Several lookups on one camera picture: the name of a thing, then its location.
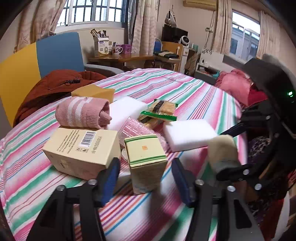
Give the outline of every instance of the red pillow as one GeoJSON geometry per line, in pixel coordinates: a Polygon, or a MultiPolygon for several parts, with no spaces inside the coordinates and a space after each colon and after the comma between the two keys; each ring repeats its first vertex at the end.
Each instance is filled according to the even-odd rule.
{"type": "Polygon", "coordinates": [[[252,84],[250,88],[249,96],[248,96],[248,106],[259,103],[266,99],[267,99],[267,95],[263,91],[258,90],[255,83],[252,84]]]}
{"type": "Polygon", "coordinates": [[[227,74],[221,72],[215,86],[232,95],[244,106],[248,106],[251,82],[251,79],[246,78],[243,71],[234,69],[227,74]]]}

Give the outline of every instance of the white sponge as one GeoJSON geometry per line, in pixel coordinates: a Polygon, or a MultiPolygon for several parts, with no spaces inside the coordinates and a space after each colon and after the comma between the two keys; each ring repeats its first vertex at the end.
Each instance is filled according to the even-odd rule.
{"type": "Polygon", "coordinates": [[[163,132],[173,152],[207,146],[208,141],[217,136],[203,119],[165,122],[163,132]]]}
{"type": "Polygon", "coordinates": [[[147,108],[148,105],[146,103],[128,96],[114,101],[110,104],[110,116],[112,120],[107,125],[107,130],[120,131],[129,116],[137,119],[140,113],[147,108]]]}

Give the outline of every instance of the small green-striped box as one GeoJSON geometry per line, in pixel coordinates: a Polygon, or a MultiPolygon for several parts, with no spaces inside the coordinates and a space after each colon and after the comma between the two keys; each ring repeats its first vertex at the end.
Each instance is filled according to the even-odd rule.
{"type": "Polygon", "coordinates": [[[128,137],[124,143],[134,194],[157,188],[168,161],[157,135],[128,137]]]}

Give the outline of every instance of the window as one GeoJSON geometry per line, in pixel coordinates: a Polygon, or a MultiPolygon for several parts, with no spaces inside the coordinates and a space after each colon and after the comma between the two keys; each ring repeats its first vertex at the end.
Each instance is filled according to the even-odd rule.
{"type": "Polygon", "coordinates": [[[67,0],[57,26],[124,22],[126,0],[67,0]]]}
{"type": "Polygon", "coordinates": [[[233,12],[230,53],[248,61],[256,57],[259,39],[259,23],[233,12]]]}

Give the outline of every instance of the cable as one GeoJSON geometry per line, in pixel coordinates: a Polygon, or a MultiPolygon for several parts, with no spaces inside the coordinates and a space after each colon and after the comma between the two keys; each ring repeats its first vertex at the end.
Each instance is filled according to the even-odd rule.
{"type": "MultiPolygon", "coordinates": [[[[212,29],[212,27],[213,27],[213,25],[214,25],[214,13],[215,13],[215,11],[213,11],[213,14],[212,14],[212,19],[211,19],[211,24],[210,24],[210,31],[211,31],[211,29],[212,29]]],[[[204,49],[205,49],[206,46],[207,46],[207,42],[208,42],[209,37],[210,37],[210,34],[211,34],[210,31],[206,34],[206,41],[205,41],[204,49]]]]}

